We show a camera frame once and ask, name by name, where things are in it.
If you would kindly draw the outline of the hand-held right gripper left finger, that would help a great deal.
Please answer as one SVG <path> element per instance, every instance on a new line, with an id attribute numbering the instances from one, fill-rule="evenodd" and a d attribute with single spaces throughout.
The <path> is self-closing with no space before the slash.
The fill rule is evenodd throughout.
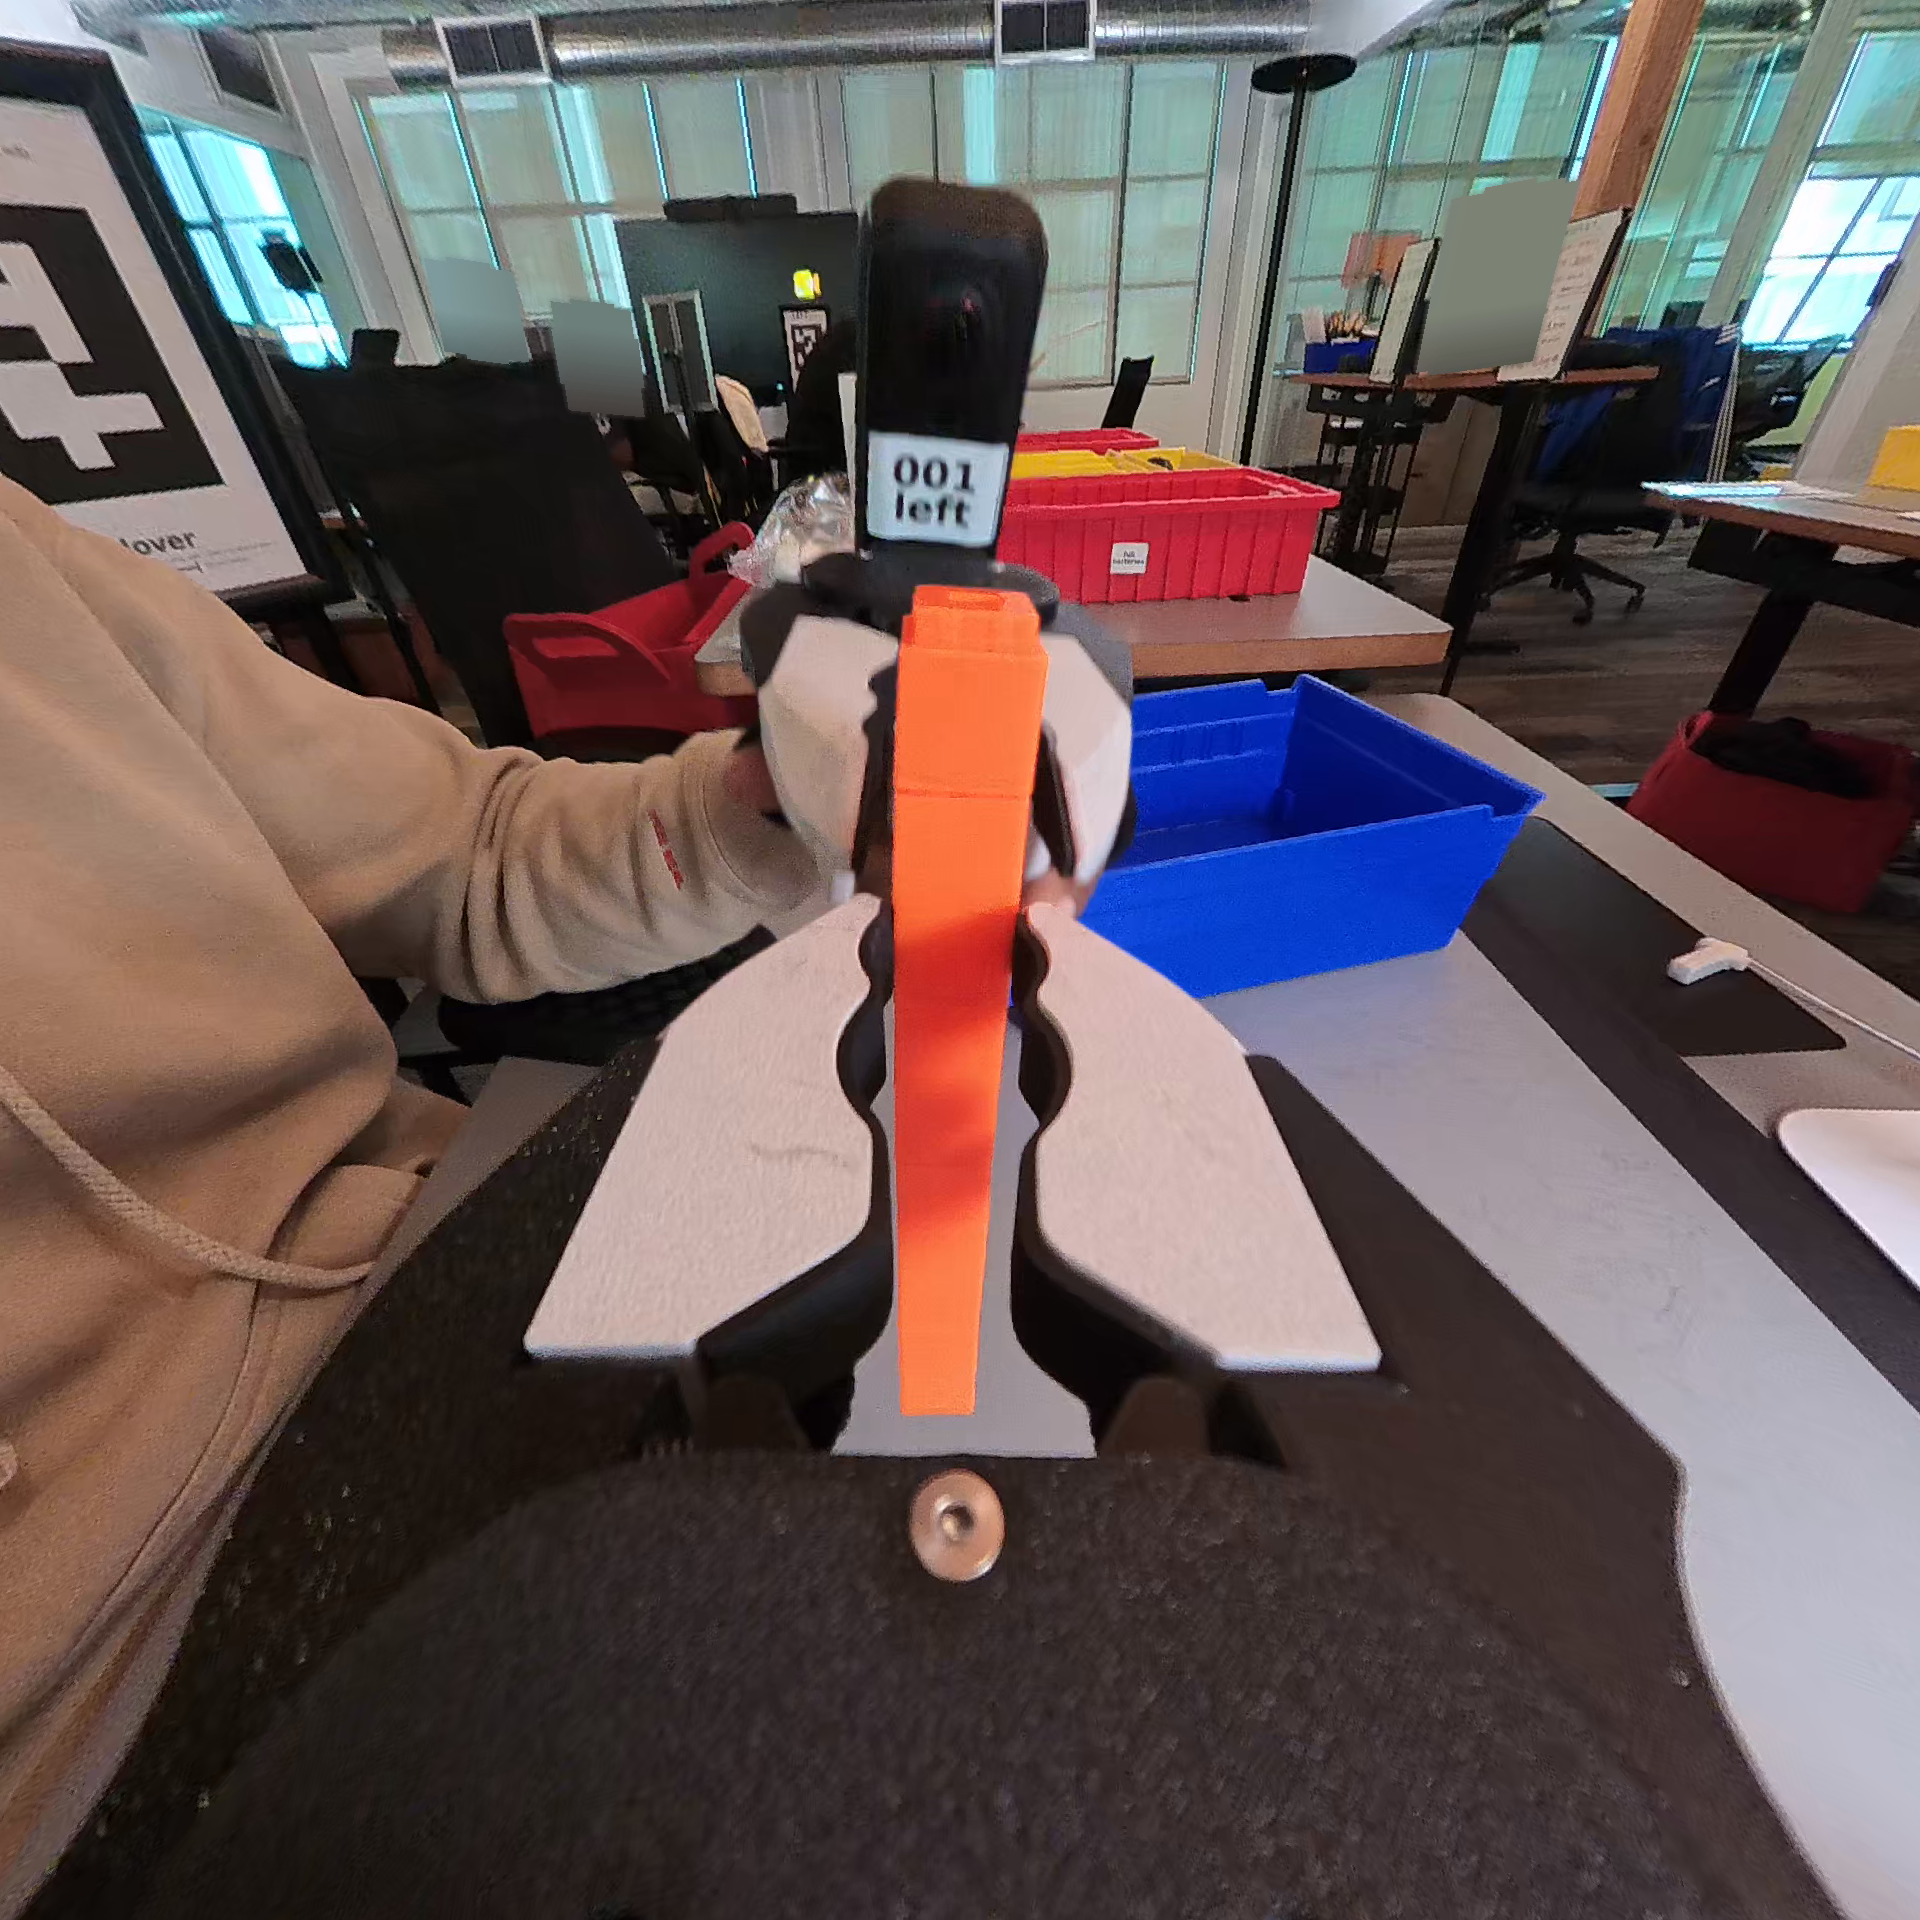
<path id="1" fill-rule="evenodd" d="M 536 1361 L 856 1369 L 894 1307 L 891 922 L 858 894 L 659 1038 L 524 1333 Z"/>

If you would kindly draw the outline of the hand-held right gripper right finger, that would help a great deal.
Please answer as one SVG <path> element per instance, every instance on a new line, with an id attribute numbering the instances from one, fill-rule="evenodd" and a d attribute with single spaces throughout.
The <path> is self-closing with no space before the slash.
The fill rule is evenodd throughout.
<path id="1" fill-rule="evenodd" d="M 1382 1341 L 1255 1061 L 1051 902 L 1020 933 L 1022 1249 L 1092 1317 L 1224 1373 L 1375 1373 Z"/>

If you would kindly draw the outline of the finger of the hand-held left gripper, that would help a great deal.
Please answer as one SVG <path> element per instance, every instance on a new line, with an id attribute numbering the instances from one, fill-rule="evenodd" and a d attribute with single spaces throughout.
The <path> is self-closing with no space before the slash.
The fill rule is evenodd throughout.
<path id="1" fill-rule="evenodd" d="M 1099 641 L 1041 638 L 1048 658 L 1025 878 L 1092 885 L 1131 820 L 1131 689 Z"/>
<path id="2" fill-rule="evenodd" d="M 754 614 L 760 742 L 786 822 L 836 890 L 883 890 L 900 643 L 827 613 Z"/>

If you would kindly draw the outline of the orange segmented plastic bar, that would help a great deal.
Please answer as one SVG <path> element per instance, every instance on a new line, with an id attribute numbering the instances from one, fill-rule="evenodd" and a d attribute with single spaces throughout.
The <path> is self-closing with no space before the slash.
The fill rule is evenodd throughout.
<path id="1" fill-rule="evenodd" d="M 1020 592 L 926 585 L 896 660 L 896 1338 L 911 1419 L 976 1405 L 1048 657 Z"/>

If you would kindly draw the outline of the person's left forearm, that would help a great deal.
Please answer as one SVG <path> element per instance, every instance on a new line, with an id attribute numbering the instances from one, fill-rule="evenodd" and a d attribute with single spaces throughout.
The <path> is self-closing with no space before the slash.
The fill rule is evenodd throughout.
<path id="1" fill-rule="evenodd" d="M 827 901 L 800 834 L 735 802 L 748 729 L 643 761 L 478 749 L 416 726 L 380 812 L 335 873 L 328 928 L 368 966 L 470 1002 L 593 992 L 784 930 Z"/>

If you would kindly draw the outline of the clear plastic wrap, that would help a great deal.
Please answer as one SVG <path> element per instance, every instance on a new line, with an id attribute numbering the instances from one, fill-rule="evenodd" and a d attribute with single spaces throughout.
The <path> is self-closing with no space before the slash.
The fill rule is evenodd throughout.
<path id="1" fill-rule="evenodd" d="M 858 517 L 843 472 L 825 472 L 786 488 L 767 521 L 728 557 L 728 570 L 760 592 L 800 585 L 806 570 L 827 556 L 852 554 Z"/>

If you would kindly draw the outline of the red ribbed crate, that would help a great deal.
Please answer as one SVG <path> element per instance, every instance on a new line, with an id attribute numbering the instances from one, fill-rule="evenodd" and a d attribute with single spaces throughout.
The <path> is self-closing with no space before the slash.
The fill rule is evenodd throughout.
<path id="1" fill-rule="evenodd" d="M 1016 481 L 999 560 L 1076 605 L 1296 595 L 1337 492 L 1259 468 Z"/>

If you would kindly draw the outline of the dark television screen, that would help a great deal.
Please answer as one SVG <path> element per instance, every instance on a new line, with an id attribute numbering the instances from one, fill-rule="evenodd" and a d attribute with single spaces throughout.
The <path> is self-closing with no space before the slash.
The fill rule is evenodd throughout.
<path id="1" fill-rule="evenodd" d="M 790 307 L 824 309 L 830 324 L 858 315 L 852 211 L 699 221 L 632 214 L 616 220 L 616 245 L 633 299 L 699 294 L 712 369 L 758 401 L 792 394 Z"/>

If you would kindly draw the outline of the blue plastic bin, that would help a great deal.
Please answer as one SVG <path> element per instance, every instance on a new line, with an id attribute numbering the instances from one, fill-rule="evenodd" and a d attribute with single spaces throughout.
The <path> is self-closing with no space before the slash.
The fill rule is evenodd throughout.
<path id="1" fill-rule="evenodd" d="M 1134 702 L 1087 923 L 1195 1000 L 1447 947 L 1544 794 L 1320 680 Z"/>

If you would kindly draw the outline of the black floor lamp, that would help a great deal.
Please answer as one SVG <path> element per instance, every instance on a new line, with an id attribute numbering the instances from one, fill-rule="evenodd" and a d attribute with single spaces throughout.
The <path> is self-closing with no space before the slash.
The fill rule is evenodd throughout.
<path id="1" fill-rule="evenodd" d="M 1276 366 L 1276 322 L 1281 282 L 1290 259 L 1290 242 L 1298 227 L 1298 196 L 1306 168 L 1306 133 L 1312 100 L 1353 77 L 1359 60 L 1347 53 L 1284 56 L 1259 62 L 1251 75 L 1258 100 L 1281 105 L 1281 157 L 1267 196 L 1265 240 L 1255 259 L 1255 322 L 1249 336 L 1243 397 L 1240 406 L 1238 457 L 1243 467 L 1259 467 L 1262 406 Z"/>

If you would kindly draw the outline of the black office chair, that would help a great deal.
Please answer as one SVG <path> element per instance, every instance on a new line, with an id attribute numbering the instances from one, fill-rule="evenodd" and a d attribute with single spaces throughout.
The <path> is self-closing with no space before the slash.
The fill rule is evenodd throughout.
<path id="1" fill-rule="evenodd" d="M 1578 627 L 1595 617 L 1595 585 L 1623 590 L 1625 614 L 1642 611 L 1647 585 L 1595 560 L 1585 545 L 1633 532 L 1667 540 L 1673 514 L 1650 505 L 1648 488 L 1694 475 L 1713 437 L 1722 373 L 1716 349 L 1694 326 L 1663 326 L 1631 347 L 1634 364 L 1652 369 L 1652 379 L 1608 390 L 1594 420 L 1563 451 L 1544 456 L 1516 492 L 1507 565 L 1483 587 L 1479 611 L 1500 592 L 1532 582 L 1571 595 Z"/>
<path id="2" fill-rule="evenodd" d="M 281 387 L 494 748 L 538 739 L 510 614 L 594 613 L 684 573 L 551 364 L 284 366 Z"/>

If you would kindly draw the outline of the wooden standing desk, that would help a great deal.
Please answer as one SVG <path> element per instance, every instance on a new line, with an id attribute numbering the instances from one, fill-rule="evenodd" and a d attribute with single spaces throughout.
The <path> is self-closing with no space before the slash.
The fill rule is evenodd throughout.
<path id="1" fill-rule="evenodd" d="M 1353 420 L 1350 435 L 1351 459 L 1337 484 L 1330 521 L 1330 545 L 1322 554 L 1332 566 L 1375 581 L 1382 560 L 1361 556 L 1361 532 L 1382 512 L 1399 512 L 1404 488 L 1387 482 L 1387 467 L 1398 448 L 1417 448 L 1427 425 L 1449 418 L 1457 401 L 1489 406 L 1498 417 L 1496 442 L 1486 456 L 1472 509 L 1457 550 L 1454 581 L 1447 590 L 1449 620 L 1457 608 L 1471 617 L 1481 608 L 1481 576 L 1500 550 L 1505 517 L 1518 482 L 1524 477 L 1529 448 L 1548 404 L 1572 394 L 1612 394 L 1658 379 L 1656 366 L 1572 369 L 1550 377 L 1503 379 L 1496 370 L 1451 376 L 1406 376 L 1377 382 L 1362 373 L 1287 373 L 1287 384 L 1306 388 L 1306 409 L 1326 420 Z"/>

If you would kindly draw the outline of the red fabric bag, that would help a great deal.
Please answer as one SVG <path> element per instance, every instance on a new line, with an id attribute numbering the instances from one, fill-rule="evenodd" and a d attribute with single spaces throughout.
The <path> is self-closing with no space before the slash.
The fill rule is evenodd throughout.
<path id="1" fill-rule="evenodd" d="M 1791 715 L 1699 712 L 1625 812 L 1752 894 L 1857 914 L 1915 822 L 1915 757 Z"/>

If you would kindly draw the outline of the printed marker board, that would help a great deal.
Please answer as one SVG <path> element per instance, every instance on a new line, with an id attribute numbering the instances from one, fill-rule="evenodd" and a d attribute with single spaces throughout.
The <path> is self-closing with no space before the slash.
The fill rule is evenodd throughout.
<path id="1" fill-rule="evenodd" d="M 343 587 L 106 56 L 3 46 L 3 467 L 263 617 Z"/>

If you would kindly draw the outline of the metal air duct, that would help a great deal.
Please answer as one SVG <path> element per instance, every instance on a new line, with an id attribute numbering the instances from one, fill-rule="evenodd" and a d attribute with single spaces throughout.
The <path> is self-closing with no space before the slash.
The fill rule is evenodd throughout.
<path id="1" fill-rule="evenodd" d="M 1200 3 L 94 3 L 100 41 L 153 32 L 374 29 L 399 89 L 750 75 L 859 65 L 1292 57 L 1312 4 Z"/>

